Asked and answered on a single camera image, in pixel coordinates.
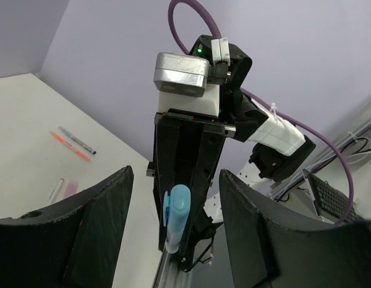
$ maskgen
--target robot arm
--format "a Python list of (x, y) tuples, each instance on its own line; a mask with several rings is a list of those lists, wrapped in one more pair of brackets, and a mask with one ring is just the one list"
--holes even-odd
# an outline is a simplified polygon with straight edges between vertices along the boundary
[(155, 177), (161, 251), (166, 242), (164, 196), (177, 184), (191, 191), (189, 216), (173, 255), (183, 271), (192, 265), (195, 245), (213, 237), (222, 223), (219, 195), (214, 201), (206, 199), (225, 138), (258, 143), (249, 159), (256, 171), (254, 185), (286, 179), (315, 148), (291, 123), (241, 92), (251, 66), (252, 60), (236, 45), (206, 35), (189, 55), (160, 53), (157, 58), (159, 105), (148, 175)]

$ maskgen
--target orange pen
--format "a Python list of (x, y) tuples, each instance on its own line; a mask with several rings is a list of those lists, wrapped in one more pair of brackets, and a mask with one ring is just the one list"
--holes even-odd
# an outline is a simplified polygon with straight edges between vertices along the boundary
[(57, 140), (59, 140), (59, 142), (63, 143), (65, 147), (71, 149), (73, 152), (75, 152), (77, 155), (79, 155), (80, 157), (82, 157), (85, 161), (88, 161), (88, 162), (91, 162), (91, 159), (89, 159), (87, 157), (87, 155), (85, 155), (83, 152), (81, 152), (80, 150), (76, 149), (74, 146), (72, 146), (71, 144), (69, 144), (67, 141), (65, 141), (62, 137), (60, 137), (59, 135), (57, 135), (56, 133), (52, 132), (52, 131), (49, 131), (49, 133), (54, 137), (56, 138)]

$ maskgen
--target pink pen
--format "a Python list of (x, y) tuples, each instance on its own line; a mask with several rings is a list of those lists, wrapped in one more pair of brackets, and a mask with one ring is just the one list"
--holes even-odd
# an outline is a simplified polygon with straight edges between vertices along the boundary
[(72, 195), (75, 195), (78, 186), (79, 186), (79, 183), (78, 183), (77, 181), (75, 181), (75, 180), (71, 180), (71, 181), (68, 183), (67, 188), (65, 189), (63, 199), (66, 199), (66, 198), (68, 198), (68, 197), (71, 197)]

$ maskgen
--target blue pen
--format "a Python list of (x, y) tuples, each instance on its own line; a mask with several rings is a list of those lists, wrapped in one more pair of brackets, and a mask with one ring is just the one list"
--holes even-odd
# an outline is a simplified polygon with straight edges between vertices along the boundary
[(85, 144), (84, 142), (80, 141), (78, 138), (76, 138), (75, 136), (73, 136), (72, 133), (69, 132), (64, 127), (59, 126), (59, 130), (61, 130), (69, 139), (71, 139), (73, 142), (79, 144), (81, 147), (83, 147), (84, 149), (86, 149), (92, 155), (95, 155), (96, 154), (96, 151), (95, 150), (93, 150), (87, 144)]
[(191, 208), (191, 191), (185, 185), (176, 185), (170, 195), (164, 195), (163, 216), (167, 226), (166, 250), (173, 254), (179, 250), (184, 228)]

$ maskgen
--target marker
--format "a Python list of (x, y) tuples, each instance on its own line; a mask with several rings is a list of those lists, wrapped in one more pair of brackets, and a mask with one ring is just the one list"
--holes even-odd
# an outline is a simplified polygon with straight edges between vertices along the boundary
[(163, 224), (167, 227), (165, 247), (169, 254), (179, 250), (191, 208), (191, 191), (185, 185), (176, 185), (170, 195), (166, 192), (163, 201)]
[(69, 148), (70, 150), (72, 150), (73, 152), (75, 152), (78, 156), (82, 157), (84, 160), (88, 161), (88, 162), (91, 162), (91, 159), (89, 159), (83, 152), (81, 152), (80, 150), (76, 149), (74, 146), (72, 146), (71, 144), (69, 144), (67, 141), (65, 141), (62, 137), (60, 137), (59, 135), (57, 135), (56, 133), (52, 132), (52, 131), (49, 131), (49, 133), (57, 140), (59, 140), (59, 142), (61, 142), (65, 147)]
[(95, 155), (96, 154), (96, 151), (93, 150), (91, 147), (89, 147), (87, 144), (85, 144), (83, 141), (79, 140), (78, 138), (76, 138), (75, 136), (72, 135), (71, 132), (69, 132), (67, 129), (65, 129), (64, 127), (61, 127), (59, 126), (58, 127), (59, 130), (61, 130), (68, 138), (70, 138), (73, 142), (76, 142), (77, 144), (79, 144), (81, 147), (83, 147), (84, 149), (86, 149), (89, 153), (91, 153), (92, 155)]
[(61, 187), (64, 185), (64, 179), (61, 178), (58, 183), (56, 184), (55, 188), (53, 189), (51, 195), (49, 196), (47, 203), (53, 203), (56, 199), (56, 196), (58, 195), (59, 191), (61, 190)]

